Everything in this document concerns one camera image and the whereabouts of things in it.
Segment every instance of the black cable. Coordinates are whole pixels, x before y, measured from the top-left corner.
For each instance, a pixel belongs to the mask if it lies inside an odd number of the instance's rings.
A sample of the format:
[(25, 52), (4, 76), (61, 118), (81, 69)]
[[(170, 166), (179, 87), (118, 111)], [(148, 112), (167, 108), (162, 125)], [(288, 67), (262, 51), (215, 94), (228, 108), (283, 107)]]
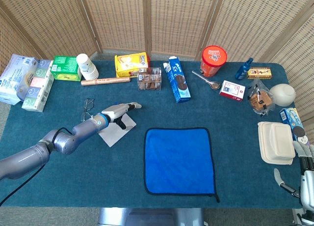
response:
[[(60, 131), (61, 131), (62, 129), (66, 130), (69, 134), (72, 134), (67, 128), (62, 127), (62, 128), (60, 128), (60, 129), (58, 129), (58, 130), (56, 131), (56, 133), (54, 134), (53, 138), (52, 138), (52, 141), (51, 141), (51, 142), (52, 142), (53, 144), (54, 144), (55, 138), (57, 137), (58, 133), (60, 133)], [(40, 167), (40, 168), (38, 169), (38, 171), (36, 171), (36, 172), (35, 172), (31, 177), (29, 177), (24, 183), (22, 183), (19, 187), (17, 187), (14, 191), (12, 191), (9, 195), (7, 195), (6, 198), (4, 198), (4, 199), (0, 202), (0, 207), (2, 206), (2, 204), (3, 204), (6, 200), (8, 200), (13, 194), (15, 194), (18, 190), (20, 190), (20, 189), (21, 189), (26, 183), (28, 183), (33, 177), (35, 177), (36, 174), (38, 174), (38, 173), (43, 169), (43, 167), (45, 167), (45, 165), (46, 165), (46, 164), (44, 164), (42, 167)]]

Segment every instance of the teal tablecloth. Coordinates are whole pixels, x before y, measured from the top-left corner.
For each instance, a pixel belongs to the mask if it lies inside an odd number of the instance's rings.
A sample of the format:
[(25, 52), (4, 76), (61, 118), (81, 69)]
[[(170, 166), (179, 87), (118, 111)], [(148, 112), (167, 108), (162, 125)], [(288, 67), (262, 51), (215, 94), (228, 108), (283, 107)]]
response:
[[(115, 76), (113, 61), (94, 63), (100, 78)], [(162, 67), (162, 63), (152, 61), (152, 66)], [(227, 63), (213, 79), (235, 82), (234, 75), (241, 64)], [(288, 82), (283, 67), (278, 64), (253, 63), (253, 66), (271, 67), (273, 79), (264, 80), (268, 88)], [(5, 205), (299, 207), (298, 200), (279, 188), (273, 177), (276, 167), (285, 181), (297, 188), (300, 181), (298, 159), (291, 166), (276, 166), (265, 163), (260, 155), (257, 123), (280, 122), (281, 108), (276, 107), (268, 117), (260, 118), (246, 99), (237, 102), (219, 96), (219, 91), (211, 90), (193, 75), (191, 70), (199, 71), (199, 62), (182, 61), (182, 67), (192, 99), (181, 104), (175, 102), (170, 83), (163, 73), (161, 91), (138, 91), (136, 79), (132, 79), (131, 83), (86, 87), (79, 82), (54, 81), (43, 113), (27, 112), (21, 109), (21, 104), (12, 106), (0, 141), (0, 159), (36, 144), (52, 129), (71, 129), (80, 123), (82, 104), (86, 98), (95, 99), (91, 113), (98, 113), (117, 102), (136, 101), (143, 108), (130, 112), (137, 126), (112, 148), (95, 135), (72, 155), (54, 152), (44, 169)], [(239, 84), (249, 85), (250, 82), (244, 79)], [(209, 129), (220, 203), (207, 196), (153, 196), (145, 191), (144, 135), (152, 127)], [(0, 182), (0, 198), (4, 198), (28, 177)]]

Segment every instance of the orange canister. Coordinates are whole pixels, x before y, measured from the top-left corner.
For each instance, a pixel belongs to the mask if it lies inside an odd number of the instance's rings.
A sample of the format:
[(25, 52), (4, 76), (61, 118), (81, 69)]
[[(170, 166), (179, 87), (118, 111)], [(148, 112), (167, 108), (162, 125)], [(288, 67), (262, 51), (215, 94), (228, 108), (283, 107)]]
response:
[(226, 51), (215, 45), (206, 47), (202, 53), (201, 73), (206, 77), (214, 76), (227, 61)]

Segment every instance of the wooden rolling pin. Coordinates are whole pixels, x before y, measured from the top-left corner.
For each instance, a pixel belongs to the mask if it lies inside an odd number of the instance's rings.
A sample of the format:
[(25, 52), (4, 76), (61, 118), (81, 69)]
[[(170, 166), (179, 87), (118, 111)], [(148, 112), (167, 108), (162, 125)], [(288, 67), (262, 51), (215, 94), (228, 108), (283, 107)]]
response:
[(105, 78), (105, 79), (97, 79), (97, 80), (82, 80), (80, 84), (82, 86), (89, 86), (89, 85), (105, 85), (105, 84), (116, 84), (116, 83), (125, 83), (130, 82), (130, 77), (123, 77), (123, 78)]

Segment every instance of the green box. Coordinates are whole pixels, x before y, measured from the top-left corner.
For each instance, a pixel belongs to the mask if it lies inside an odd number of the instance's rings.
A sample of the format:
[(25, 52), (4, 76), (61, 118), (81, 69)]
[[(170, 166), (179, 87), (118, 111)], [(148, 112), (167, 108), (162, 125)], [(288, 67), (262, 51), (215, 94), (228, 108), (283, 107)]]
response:
[(76, 56), (55, 56), (51, 73), (56, 80), (80, 81), (82, 78)]

